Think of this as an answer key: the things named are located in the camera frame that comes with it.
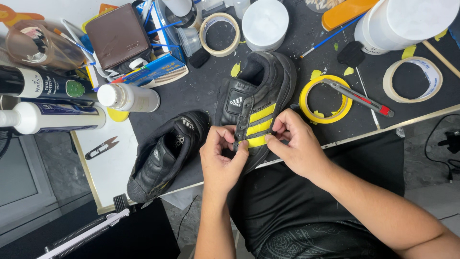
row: wooden stick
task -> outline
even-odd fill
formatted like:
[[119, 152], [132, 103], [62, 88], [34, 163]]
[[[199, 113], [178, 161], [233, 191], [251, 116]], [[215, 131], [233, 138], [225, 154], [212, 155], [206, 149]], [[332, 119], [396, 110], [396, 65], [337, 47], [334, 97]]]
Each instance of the wooden stick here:
[[447, 59], [441, 54], [439, 53], [439, 51], [437, 51], [433, 45], [431, 45], [428, 41], [423, 41], [422, 42], [423, 45], [425, 45], [431, 52], [433, 52], [433, 54], [435, 54], [435, 56], [441, 61], [444, 63], [444, 65], [446, 65], [446, 67], [448, 67], [456, 76], [458, 76], [458, 78], [460, 78], [460, 71], [458, 71], [458, 69], [456, 69], [449, 61], [447, 61]]

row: black sponge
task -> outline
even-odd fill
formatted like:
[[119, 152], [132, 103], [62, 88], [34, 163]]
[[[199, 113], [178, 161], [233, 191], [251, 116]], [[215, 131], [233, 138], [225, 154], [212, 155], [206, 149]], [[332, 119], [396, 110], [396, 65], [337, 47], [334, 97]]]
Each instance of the black sponge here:
[[194, 68], [200, 68], [204, 63], [206, 63], [210, 56], [211, 55], [204, 48], [200, 48], [189, 58], [189, 63]]
[[362, 47], [363, 44], [358, 41], [348, 43], [337, 56], [337, 60], [341, 64], [347, 64], [349, 67], [357, 67], [366, 58], [361, 51]]

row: hand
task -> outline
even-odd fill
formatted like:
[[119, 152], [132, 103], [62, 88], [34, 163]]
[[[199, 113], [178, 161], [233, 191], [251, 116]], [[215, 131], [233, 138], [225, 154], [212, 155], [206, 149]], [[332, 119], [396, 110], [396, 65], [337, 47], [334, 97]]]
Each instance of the hand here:
[[206, 143], [200, 148], [204, 191], [213, 197], [224, 200], [238, 181], [249, 156], [247, 141], [240, 143], [238, 152], [233, 159], [221, 155], [224, 148], [233, 151], [235, 130], [235, 125], [212, 126], [207, 135]]
[[[276, 117], [273, 131], [276, 136], [265, 136], [268, 148], [296, 174], [310, 179], [332, 165], [311, 127], [293, 110], [286, 109]], [[289, 144], [286, 146], [280, 140], [287, 140]]]

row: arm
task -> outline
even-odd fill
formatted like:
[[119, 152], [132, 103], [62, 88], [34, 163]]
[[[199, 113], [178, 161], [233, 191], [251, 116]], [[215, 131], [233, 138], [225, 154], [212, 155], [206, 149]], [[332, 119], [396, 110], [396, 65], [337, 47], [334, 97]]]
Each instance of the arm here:
[[[288, 109], [276, 118], [277, 136], [268, 147], [295, 173], [328, 191], [377, 238], [403, 258], [454, 258], [460, 238], [436, 218], [388, 190], [370, 184], [332, 163], [311, 128]], [[286, 139], [289, 145], [279, 140]]]
[[233, 159], [221, 156], [223, 148], [233, 149], [235, 128], [212, 126], [200, 149], [204, 187], [196, 259], [236, 258], [226, 199], [249, 156], [247, 141], [240, 144]]

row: adidas superstar shoe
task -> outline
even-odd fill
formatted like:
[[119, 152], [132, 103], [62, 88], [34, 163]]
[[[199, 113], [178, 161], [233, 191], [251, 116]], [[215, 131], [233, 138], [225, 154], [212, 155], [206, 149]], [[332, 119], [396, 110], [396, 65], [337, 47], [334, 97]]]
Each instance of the adidas superstar shoe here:
[[247, 66], [237, 76], [224, 78], [219, 88], [215, 121], [235, 125], [234, 151], [238, 143], [249, 142], [249, 158], [243, 174], [254, 170], [269, 150], [265, 135], [272, 134], [273, 123], [291, 99], [297, 74], [294, 63], [280, 53], [251, 52]]
[[206, 141], [208, 131], [207, 113], [184, 112], [144, 139], [128, 180], [129, 198], [143, 203], [163, 194], [186, 159]]

